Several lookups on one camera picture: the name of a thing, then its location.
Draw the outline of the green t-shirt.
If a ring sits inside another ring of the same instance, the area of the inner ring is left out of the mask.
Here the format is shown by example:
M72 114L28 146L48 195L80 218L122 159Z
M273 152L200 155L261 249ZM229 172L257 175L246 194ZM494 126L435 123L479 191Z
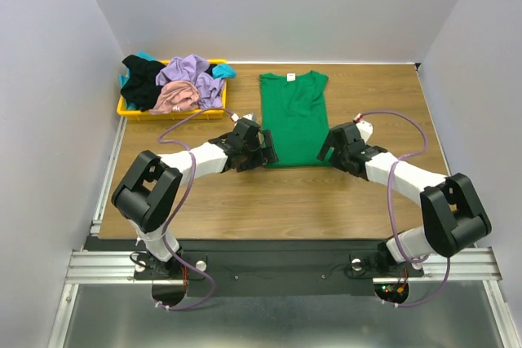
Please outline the green t-shirt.
M277 163L270 168L326 166L317 158L329 133L324 91L329 77L317 71L290 77L259 76L262 127L270 130Z

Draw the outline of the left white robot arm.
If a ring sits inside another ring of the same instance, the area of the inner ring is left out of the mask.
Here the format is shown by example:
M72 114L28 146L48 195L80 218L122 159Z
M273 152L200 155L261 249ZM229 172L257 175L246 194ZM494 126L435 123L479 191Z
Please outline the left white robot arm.
M181 152L141 152L111 198L145 244L148 261L138 261L136 266L143 270L155 268L158 275L167 278L177 277L183 270L172 255L180 253L181 245L169 233L169 225L187 200L195 179L278 162L272 133L249 117L236 119L232 131L197 148L181 142L178 145L183 148Z

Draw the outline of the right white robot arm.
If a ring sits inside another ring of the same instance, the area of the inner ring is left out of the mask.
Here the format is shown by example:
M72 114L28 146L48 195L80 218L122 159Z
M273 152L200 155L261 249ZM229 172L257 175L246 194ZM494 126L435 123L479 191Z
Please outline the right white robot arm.
M378 245L375 264L390 271L406 262L419 264L432 254L451 258L488 236L489 217L472 181L464 174L432 173L395 157L379 146L370 146L373 126L351 121L330 129L318 154L334 168L381 184L387 196L399 192L421 209L422 226L394 231Z

